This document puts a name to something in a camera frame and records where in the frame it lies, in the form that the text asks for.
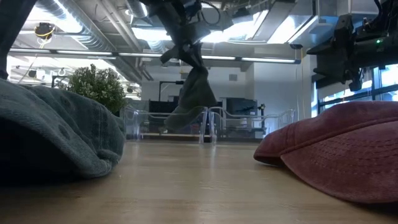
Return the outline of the black yellow ceiling device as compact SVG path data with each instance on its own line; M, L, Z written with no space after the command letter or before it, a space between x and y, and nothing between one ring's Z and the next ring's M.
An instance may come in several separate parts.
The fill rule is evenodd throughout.
M56 26L48 22L40 22L38 26L34 28L34 34L43 40L50 40Z

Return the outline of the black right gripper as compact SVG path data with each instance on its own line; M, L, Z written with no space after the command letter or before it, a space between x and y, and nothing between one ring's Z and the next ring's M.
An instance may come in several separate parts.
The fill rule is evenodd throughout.
M362 89L360 68L353 65L351 56L354 52L354 27L351 14L338 18L333 35L324 43L307 50L308 55L317 56L317 67L312 75L316 89L334 84L345 85L351 80L351 91Z

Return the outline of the red cotton cap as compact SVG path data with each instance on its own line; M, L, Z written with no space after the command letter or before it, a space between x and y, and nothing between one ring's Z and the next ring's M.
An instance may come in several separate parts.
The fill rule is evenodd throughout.
M254 152L349 202L398 202L398 102L354 101L268 134Z

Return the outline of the dark monitor screen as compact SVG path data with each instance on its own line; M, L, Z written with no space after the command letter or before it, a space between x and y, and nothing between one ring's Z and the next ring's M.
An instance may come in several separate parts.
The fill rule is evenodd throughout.
M233 115L257 115L257 101L245 98L227 98L226 111Z

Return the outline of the long ceiling light strip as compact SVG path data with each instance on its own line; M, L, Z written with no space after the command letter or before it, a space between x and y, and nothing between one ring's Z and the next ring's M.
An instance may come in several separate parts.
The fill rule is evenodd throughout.
M161 54L156 53L135 53L135 52L99 52L87 50L57 50L57 49L29 49L29 48L11 48L10 53L15 54L49 54L49 55L77 55L99 58L116 57L139 57L139 58L161 58ZM237 62L257 62L257 63L286 63L300 64L301 59L292 58L270 58L270 57L232 57L219 55L203 55L205 60L237 61Z

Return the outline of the silver round air duct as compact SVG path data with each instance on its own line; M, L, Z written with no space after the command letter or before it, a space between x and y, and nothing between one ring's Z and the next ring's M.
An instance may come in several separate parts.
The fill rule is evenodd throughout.
M114 51L115 46L104 36L74 0L37 0L35 7L88 50Z

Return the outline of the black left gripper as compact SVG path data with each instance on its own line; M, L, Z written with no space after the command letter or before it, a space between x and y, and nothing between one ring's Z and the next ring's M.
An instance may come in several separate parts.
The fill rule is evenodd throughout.
M160 61L165 63L176 58L189 64L199 74L207 74L201 55L201 40L211 34L208 26L204 22L194 22L170 31L174 46L162 54Z

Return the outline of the olive green cap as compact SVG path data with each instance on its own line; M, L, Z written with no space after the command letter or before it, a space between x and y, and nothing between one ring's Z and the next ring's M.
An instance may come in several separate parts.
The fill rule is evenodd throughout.
M217 103L208 81L208 70L192 68L181 89L178 106L164 121L165 127L174 131L182 129L196 120L205 108Z

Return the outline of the green leafy potted plant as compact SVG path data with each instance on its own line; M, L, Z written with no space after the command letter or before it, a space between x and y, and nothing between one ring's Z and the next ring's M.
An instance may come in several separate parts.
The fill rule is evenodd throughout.
M95 100L114 114L127 105L118 74L111 68L99 69L91 64L76 69L68 79L68 84L59 84L60 89Z

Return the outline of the grey-green denim cap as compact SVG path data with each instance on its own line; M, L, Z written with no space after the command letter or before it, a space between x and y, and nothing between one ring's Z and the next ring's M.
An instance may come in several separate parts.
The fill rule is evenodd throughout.
M123 119L97 101L0 80L0 186L106 176L125 136Z

